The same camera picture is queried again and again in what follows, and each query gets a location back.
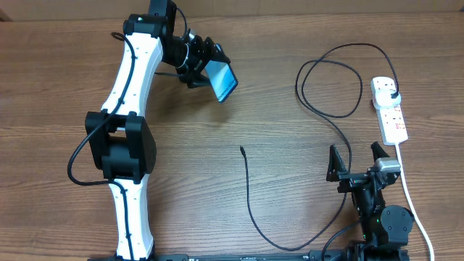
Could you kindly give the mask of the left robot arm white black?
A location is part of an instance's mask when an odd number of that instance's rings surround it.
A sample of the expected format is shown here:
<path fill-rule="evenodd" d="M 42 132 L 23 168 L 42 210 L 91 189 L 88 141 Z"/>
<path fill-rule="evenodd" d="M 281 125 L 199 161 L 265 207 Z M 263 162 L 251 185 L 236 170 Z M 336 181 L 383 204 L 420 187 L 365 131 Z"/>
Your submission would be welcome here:
<path fill-rule="evenodd" d="M 147 14 L 131 14 L 123 32 L 112 34 L 124 43 L 115 84 L 100 111 L 86 115 L 83 143 L 91 147 L 115 202 L 118 245 L 113 260 L 154 257 L 147 187 L 157 148 L 145 115 L 160 63 L 173 66 L 189 88 L 212 87 L 220 103 L 239 84 L 220 44 L 189 28 L 175 36 L 178 10 L 173 1 L 151 1 Z"/>

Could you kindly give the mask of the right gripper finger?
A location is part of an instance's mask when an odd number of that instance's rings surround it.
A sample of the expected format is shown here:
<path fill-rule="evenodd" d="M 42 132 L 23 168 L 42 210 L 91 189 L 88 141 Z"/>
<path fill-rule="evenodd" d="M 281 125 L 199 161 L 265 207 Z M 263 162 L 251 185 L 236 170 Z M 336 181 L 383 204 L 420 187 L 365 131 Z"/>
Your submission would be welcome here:
<path fill-rule="evenodd" d="M 331 145 L 329 147 L 329 161 L 326 180 L 329 182 L 340 181 L 348 173 L 349 172 L 345 167 L 344 161 L 341 158 L 341 155 L 338 149 L 336 148 L 336 145 Z"/>
<path fill-rule="evenodd" d="M 370 145 L 372 154 L 373 154 L 373 161 L 375 162 L 377 159 L 380 158 L 387 158 L 389 155 L 383 150 L 379 142 L 375 141 Z"/>

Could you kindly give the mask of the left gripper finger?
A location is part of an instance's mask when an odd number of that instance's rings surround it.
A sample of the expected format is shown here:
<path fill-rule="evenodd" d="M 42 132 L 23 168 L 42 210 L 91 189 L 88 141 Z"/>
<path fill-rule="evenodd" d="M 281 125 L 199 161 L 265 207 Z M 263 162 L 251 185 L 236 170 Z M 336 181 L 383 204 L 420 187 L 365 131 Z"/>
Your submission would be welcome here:
<path fill-rule="evenodd" d="M 186 76 L 186 84 L 188 88 L 198 88 L 210 85 L 210 79 L 200 72 L 189 72 Z"/>
<path fill-rule="evenodd" d="M 225 55 L 220 44 L 215 43 L 210 37 L 204 40 L 204 59 L 206 62 L 215 61 L 230 64 L 231 60 Z"/>

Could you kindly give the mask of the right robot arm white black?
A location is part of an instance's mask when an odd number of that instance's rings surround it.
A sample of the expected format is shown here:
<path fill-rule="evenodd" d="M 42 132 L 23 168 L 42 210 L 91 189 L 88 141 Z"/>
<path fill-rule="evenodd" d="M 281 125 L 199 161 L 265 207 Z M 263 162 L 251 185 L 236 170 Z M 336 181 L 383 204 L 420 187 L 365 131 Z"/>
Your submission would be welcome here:
<path fill-rule="evenodd" d="M 402 247 L 408 244 L 415 221 L 414 214 L 398 205 L 387 206 L 382 190 L 395 184 L 401 166 L 378 144 L 370 145 L 374 164 L 365 173 L 351 174 L 345 168 L 338 149 L 329 149 L 326 180 L 337 182 L 339 193 L 351 194 L 359 220 L 333 235 L 321 252 L 322 260 L 408 260 Z M 331 242 L 356 225 L 362 229 L 363 240 L 351 241 L 341 250 L 328 250 Z"/>

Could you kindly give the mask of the blue Galaxy smartphone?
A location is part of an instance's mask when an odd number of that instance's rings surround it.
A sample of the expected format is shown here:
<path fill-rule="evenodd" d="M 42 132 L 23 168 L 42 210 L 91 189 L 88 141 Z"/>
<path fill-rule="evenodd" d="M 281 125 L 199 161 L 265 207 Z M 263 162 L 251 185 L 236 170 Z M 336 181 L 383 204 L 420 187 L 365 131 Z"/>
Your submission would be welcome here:
<path fill-rule="evenodd" d="M 209 61 L 205 70 L 218 102 L 223 103 L 239 84 L 231 63 Z"/>

